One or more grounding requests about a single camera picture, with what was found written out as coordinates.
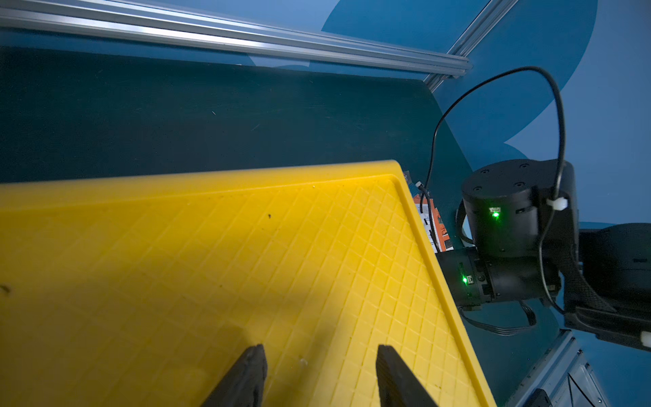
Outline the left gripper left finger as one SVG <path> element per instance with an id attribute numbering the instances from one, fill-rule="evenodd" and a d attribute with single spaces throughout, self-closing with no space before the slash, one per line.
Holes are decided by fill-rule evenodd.
<path id="1" fill-rule="evenodd" d="M 201 405 L 253 407 L 263 403 L 268 363 L 262 344 L 245 349 Z"/>

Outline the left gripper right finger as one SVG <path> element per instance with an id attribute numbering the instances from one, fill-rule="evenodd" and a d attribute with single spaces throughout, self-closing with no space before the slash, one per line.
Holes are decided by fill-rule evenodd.
<path id="1" fill-rule="evenodd" d="M 376 376 L 381 407 L 437 407 L 432 396 L 427 393 L 393 346 L 378 346 Z"/>

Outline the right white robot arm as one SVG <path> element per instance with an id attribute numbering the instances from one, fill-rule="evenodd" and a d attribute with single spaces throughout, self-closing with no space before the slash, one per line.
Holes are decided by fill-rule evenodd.
<path id="1" fill-rule="evenodd" d="M 572 329 L 649 350 L 649 224 L 582 229 L 574 169 L 555 160 L 490 164 L 462 197 L 471 246 L 437 257 L 460 312 L 538 299 Z"/>

